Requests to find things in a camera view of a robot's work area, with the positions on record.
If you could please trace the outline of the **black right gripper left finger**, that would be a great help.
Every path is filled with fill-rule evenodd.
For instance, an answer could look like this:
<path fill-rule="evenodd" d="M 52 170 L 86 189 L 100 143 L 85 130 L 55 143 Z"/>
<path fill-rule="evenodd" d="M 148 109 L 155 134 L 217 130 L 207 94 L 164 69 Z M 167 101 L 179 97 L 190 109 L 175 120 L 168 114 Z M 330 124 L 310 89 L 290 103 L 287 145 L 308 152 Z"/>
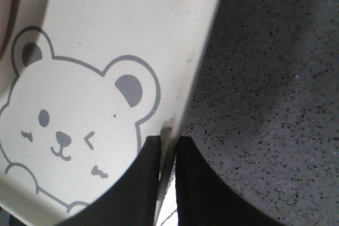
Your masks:
<path fill-rule="evenodd" d="M 60 225 L 153 225 L 160 137 L 148 136 L 137 158 L 98 200 Z"/>

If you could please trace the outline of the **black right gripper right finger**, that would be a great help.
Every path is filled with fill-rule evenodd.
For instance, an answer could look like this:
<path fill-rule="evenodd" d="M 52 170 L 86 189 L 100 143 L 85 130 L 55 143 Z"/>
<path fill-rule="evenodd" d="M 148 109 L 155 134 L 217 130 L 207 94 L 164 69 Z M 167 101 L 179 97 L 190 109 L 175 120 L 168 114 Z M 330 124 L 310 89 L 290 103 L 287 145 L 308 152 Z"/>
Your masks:
<path fill-rule="evenodd" d="M 280 225 L 226 185 L 191 137 L 177 143 L 175 178 L 179 225 Z"/>

